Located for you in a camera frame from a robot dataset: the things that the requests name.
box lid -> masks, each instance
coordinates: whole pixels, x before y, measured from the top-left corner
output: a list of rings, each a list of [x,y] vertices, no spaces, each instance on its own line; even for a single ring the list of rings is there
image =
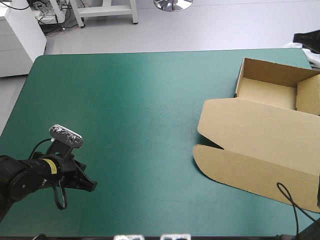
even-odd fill
[[[198,132],[225,150],[319,176],[320,118],[241,98],[205,101]]]

cardboard box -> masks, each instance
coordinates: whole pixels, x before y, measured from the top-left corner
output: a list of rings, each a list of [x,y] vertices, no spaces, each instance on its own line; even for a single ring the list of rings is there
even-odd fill
[[[203,105],[198,132],[223,149],[196,145],[200,170],[217,182],[289,204],[276,186],[281,182],[298,205],[319,212],[320,117],[314,114],[320,108],[314,114],[303,108],[320,96],[314,88],[319,74],[245,58],[235,98]],[[296,110],[296,102],[305,112]]]

gray floor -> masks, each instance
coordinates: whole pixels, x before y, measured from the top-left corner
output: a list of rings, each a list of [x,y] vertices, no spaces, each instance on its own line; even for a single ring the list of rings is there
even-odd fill
[[[294,33],[320,29],[320,0],[194,0],[175,13],[156,9],[152,0],[136,1],[139,24],[129,15],[88,18],[85,28],[48,36],[45,54],[279,48]],[[0,78],[0,134],[25,79]]]

black wire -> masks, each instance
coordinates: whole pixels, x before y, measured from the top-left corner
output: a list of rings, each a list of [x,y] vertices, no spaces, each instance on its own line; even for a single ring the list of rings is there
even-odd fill
[[[293,212],[294,212],[294,218],[295,218],[295,227],[296,227],[296,234],[295,234],[295,239],[298,240],[299,239],[299,220],[298,220],[298,215],[297,215],[297,210],[296,210],[296,204],[289,192],[289,190],[286,188],[285,185],[283,185],[281,182],[277,182],[276,186],[278,187],[279,191],[285,196],[286,199],[288,199],[290,201],[290,203],[292,204],[293,207]]]
[[[15,7],[13,7],[13,6],[9,6],[9,5],[7,5],[7,4],[5,4],[4,2],[1,2],[3,5],[5,5],[6,7],[8,7],[8,8],[11,8],[11,9],[14,9],[14,10],[26,10],[27,8],[29,8],[30,6],[28,5],[28,6],[26,6],[25,8],[15,8]]]
[[[57,15],[54,15],[54,17],[55,17],[55,21],[56,21],[56,27],[55,27],[55,29],[53,29],[53,30],[51,30],[51,31],[45,32],[44,35],[47,35],[47,34],[49,34],[49,33],[52,33],[53,31],[55,31],[55,30],[57,30],[57,29],[59,28],[58,17],[57,17]]]
[[[30,156],[28,157],[28,159],[29,159],[29,160],[32,159],[32,157],[33,157],[34,154],[35,154],[35,151],[37,150],[37,148],[39,147],[40,144],[42,144],[42,143],[44,143],[44,142],[47,142],[47,141],[50,141],[50,140],[51,140],[51,138],[47,138],[47,139],[42,140],[41,142],[39,142],[37,145],[35,145],[35,147],[34,147],[34,149],[32,150]]]
[[[80,0],[80,2],[82,3],[82,5],[83,5],[84,7],[86,7],[85,4],[84,4],[84,2],[83,2],[82,0]]]
[[[277,188],[279,191],[283,194],[283,196],[290,201],[290,203],[293,206],[293,211],[294,211],[294,217],[295,217],[295,223],[296,223],[296,235],[295,239],[299,239],[299,222],[298,222],[298,215],[297,215],[297,209],[299,209],[304,215],[306,215],[309,219],[311,219],[314,223],[316,223],[318,226],[320,226],[320,222],[318,222],[316,219],[314,219],[312,216],[310,216],[305,210],[303,210],[298,204],[296,204],[287,189],[287,187],[282,184],[281,182],[276,183]]]
[[[59,180],[59,187],[61,189],[61,194],[62,194],[62,204],[59,201],[59,197],[58,197],[58,192],[57,192],[57,188],[55,185],[51,185],[52,189],[53,189],[53,193],[54,193],[54,201],[56,206],[58,207],[58,209],[60,210],[64,210],[68,207],[68,200],[67,200],[67,194],[66,194],[66,190],[65,190],[65,186],[62,185],[62,181],[65,179],[64,176],[61,177],[61,179]]]

black cable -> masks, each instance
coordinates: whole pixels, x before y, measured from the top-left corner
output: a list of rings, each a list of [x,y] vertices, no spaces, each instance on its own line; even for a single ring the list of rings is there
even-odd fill
[[[83,2],[82,0],[80,0],[80,2],[82,3],[83,7],[86,7],[85,4],[84,4],[84,2]]]
[[[298,222],[298,215],[297,215],[297,209],[299,209],[304,215],[306,215],[309,219],[311,219],[314,223],[316,223],[318,226],[320,226],[320,222],[318,222],[316,219],[314,219],[312,216],[310,216],[305,210],[303,210],[298,204],[296,204],[287,189],[287,187],[282,184],[281,182],[276,183],[277,188],[279,191],[283,194],[283,196],[290,201],[290,203],[293,206],[293,211],[294,211],[294,217],[295,217],[295,223],[296,223],[296,236],[295,239],[299,239],[299,222]]]
[[[285,196],[286,199],[288,199],[290,201],[290,203],[292,204],[293,207],[293,212],[294,212],[294,218],[295,218],[295,227],[296,227],[296,234],[295,234],[295,239],[299,240],[299,220],[298,220],[298,215],[297,215],[297,210],[296,210],[296,204],[289,192],[289,190],[286,188],[285,185],[283,185],[281,182],[277,182],[276,186],[278,187],[279,191]]]
[[[68,16],[67,19],[64,21],[64,23],[70,19],[70,17],[71,17],[71,9],[72,9],[72,8],[65,8],[65,9],[68,9],[68,10],[69,10],[69,16]],[[73,25],[73,26],[68,26],[68,23],[67,23],[67,26],[63,26],[63,25],[61,24],[60,27],[63,28],[63,29],[72,29],[72,28],[74,28],[75,26],[78,26],[78,24],[75,24],[75,25]]]
[[[49,33],[52,33],[53,31],[55,31],[55,30],[57,30],[57,29],[59,28],[58,17],[57,17],[57,15],[54,15],[54,17],[55,17],[55,21],[56,21],[56,27],[55,27],[55,29],[53,29],[53,30],[51,30],[51,31],[45,32],[44,35],[49,34]]]
[[[62,176],[61,179],[59,180],[59,187],[61,189],[61,194],[62,194],[62,204],[59,201],[59,196],[57,192],[57,187],[55,185],[51,185],[54,193],[54,201],[58,209],[64,210],[68,207],[68,200],[67,200],[67,194],[65,190],[65,186],[62,185],[62,182],[64,181],[65,176]]]
[[[13,6],[10,6],[10,5],[7,5],[5,4],[4,2],[1,2],[3,5],[5,5],[6,7],[8,8],[11,8],[11,9],[14,9],[14,10],[26,10],[27,8],[29,8],[30,6],[26,6],[25,8],[16,8],[16,7],[13,7]]]
[[[40,144],[42,144],[42,143],[44,143],[44,142],[47,142],[47,141],[50,141],[50,140],[51,140],[51,138],[47,138],[47,139],[42,140],[41,142],[39,142],[37,145],[35,145],[35,147],[34,147],[34,149],[32,150],[30,156],[28,157],[28,159],[29,159],[29,160],[32,159],[32,157],[33,157],[34,154],[35,154],[35,151],[37,150],[37,148],[39,147]]]

